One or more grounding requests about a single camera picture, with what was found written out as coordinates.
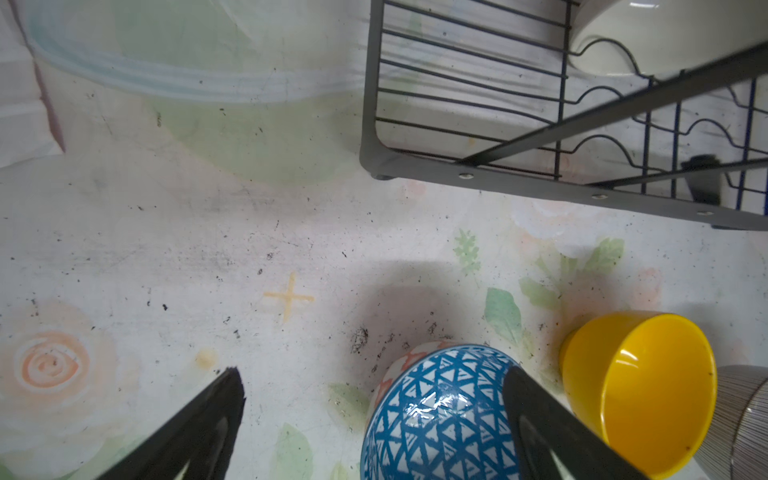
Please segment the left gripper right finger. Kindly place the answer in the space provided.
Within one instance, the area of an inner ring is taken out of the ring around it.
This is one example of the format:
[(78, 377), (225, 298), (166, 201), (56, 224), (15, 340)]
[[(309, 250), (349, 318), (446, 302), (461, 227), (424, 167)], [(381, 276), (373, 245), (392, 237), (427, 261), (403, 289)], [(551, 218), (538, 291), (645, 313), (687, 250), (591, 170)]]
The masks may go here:
[(507, 371), (502, 396), (522, 479), (560, 479), (560, 465), (575, 479), (646, 477), (521, 367)]

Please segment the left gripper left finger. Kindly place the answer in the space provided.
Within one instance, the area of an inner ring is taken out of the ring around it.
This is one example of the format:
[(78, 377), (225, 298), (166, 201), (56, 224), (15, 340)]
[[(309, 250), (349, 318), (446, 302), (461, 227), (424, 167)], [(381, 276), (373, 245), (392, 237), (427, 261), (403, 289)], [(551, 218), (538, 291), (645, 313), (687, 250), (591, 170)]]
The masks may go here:
[(240, 372), (225, 369), (102, 479), (223, 479), (246, 397)]

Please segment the yellow bowl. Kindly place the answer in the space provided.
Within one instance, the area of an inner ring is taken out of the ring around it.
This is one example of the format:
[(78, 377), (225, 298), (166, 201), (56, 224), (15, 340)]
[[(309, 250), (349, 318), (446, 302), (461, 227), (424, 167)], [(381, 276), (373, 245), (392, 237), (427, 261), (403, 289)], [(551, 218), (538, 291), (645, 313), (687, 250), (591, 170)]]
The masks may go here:
[(703, 443), (717, 367), (691, 320), (651, 311), (603, 315), (565, 337), (558, 364), (573, 414), (649, 478), (676, 474)]

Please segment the cream white bowl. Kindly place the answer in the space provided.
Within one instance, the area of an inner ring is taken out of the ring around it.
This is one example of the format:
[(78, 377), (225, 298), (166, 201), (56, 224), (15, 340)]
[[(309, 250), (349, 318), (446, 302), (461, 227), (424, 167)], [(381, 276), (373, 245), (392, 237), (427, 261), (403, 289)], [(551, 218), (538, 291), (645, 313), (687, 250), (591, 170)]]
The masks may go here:
[(569, 61), (592, 75), (652, 76), (766, 41), (765, 1), (584, 1), (573, 21)]

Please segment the blue patterned bowl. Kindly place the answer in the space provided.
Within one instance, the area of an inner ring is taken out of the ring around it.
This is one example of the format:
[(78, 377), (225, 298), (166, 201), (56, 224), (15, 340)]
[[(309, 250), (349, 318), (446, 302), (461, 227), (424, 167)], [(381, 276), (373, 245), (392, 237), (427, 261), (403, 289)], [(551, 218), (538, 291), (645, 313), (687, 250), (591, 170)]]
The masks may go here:
[(495, 348), (448, 340), (397, 359), (374, 390), (361, 478), (519, 478), (502, 396), (515, 364)]

